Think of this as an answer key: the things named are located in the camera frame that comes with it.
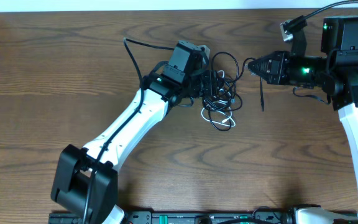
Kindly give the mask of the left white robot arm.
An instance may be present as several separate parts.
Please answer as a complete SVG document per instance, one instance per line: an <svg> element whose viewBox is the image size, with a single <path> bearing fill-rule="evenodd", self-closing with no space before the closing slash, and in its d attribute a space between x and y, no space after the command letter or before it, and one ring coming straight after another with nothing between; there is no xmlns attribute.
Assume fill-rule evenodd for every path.
<svg viewBox="0 0 358 224"><path fill-rule="evenodd" d="M208 68L206 45L180 40L171 51L170 60L139 76L134 99L105 131L81 148L69 144L61 152L51 199L82 223L122 222L125 213L117 206L117 181L129 154L183 99L218 93L218 75Z"/></svg>

